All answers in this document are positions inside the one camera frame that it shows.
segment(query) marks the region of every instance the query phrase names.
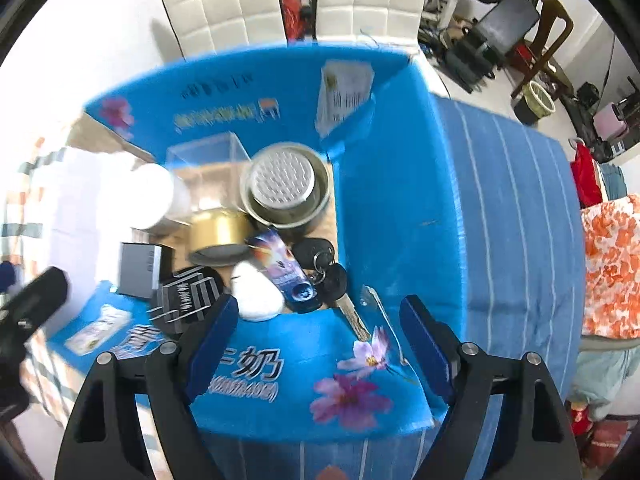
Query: red plastic bag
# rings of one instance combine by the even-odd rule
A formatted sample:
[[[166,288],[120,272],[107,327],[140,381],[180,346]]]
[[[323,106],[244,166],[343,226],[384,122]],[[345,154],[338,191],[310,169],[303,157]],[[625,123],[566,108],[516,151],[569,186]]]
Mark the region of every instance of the red plastic bag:
[[[596,171],[593,167],[593,157],[589,149],[581,142],[577,143],[575,160],[571,162],[571,172],[574,174],[575,187],[582,207],[590,207],[602,202],[602,193],[596,183]]]

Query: metal screw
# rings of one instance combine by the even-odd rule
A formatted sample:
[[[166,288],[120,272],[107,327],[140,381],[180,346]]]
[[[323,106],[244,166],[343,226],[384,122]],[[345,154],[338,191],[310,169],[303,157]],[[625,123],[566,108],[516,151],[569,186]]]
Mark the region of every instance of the metal screw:
[[[163,355],[171,355],[176,351],[178,345],[173,341],[167,341],[166,343],[162,343],[160,345],[160,353]]]
[[[542,357],[540,357],[535,352],[529,352],[527,354],[527,361],[529,361],[532,365],[539,365],[542,362]]]
[[[31,321],[29,321],[28,319],[21,319],[20,321],[18,321],[18,326],[23,330],[31,330],[33,328]]]
[[[478,350],[479,348],[476,343],[462,343],[462,351],[467,355],[476,355]]]
[[[102,352],[100,355],[98,355],[96,361],[99,365],[105,365],[109,361],[111,361],[111,354],[109,352]]]

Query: orange floral fabric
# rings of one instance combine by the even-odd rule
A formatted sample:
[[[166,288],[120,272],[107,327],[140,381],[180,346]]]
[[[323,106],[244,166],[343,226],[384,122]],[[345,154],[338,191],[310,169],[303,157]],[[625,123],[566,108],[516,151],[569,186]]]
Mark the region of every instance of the orange floral fabric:
[[[640,195],[582,210],[587,286],[583,335],[640,337]]]

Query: metal bowl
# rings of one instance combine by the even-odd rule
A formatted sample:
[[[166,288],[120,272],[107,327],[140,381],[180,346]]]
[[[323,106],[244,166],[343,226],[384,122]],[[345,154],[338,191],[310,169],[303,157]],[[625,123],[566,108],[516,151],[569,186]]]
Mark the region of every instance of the metal bowl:
[[[279,142],[252,158],[242,173],[240,195],[252,218],[292,238],[321,221],[329,203],[329,182],[328,168],[314,150]]]

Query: white sticker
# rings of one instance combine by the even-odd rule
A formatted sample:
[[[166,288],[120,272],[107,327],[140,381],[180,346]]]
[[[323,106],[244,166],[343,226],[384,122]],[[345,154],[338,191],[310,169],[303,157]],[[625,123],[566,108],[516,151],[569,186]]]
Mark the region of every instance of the white sticker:
[[[130,312],[104,304],[100,308],[100,317],[67,339],[65,346],[74,354],[87,355],[101,346],[118,330],[127,326],[130,321]]]
[[[373,69],[362,61],[327,61],[322,67],[316,130],[324,138],[369,100]]]

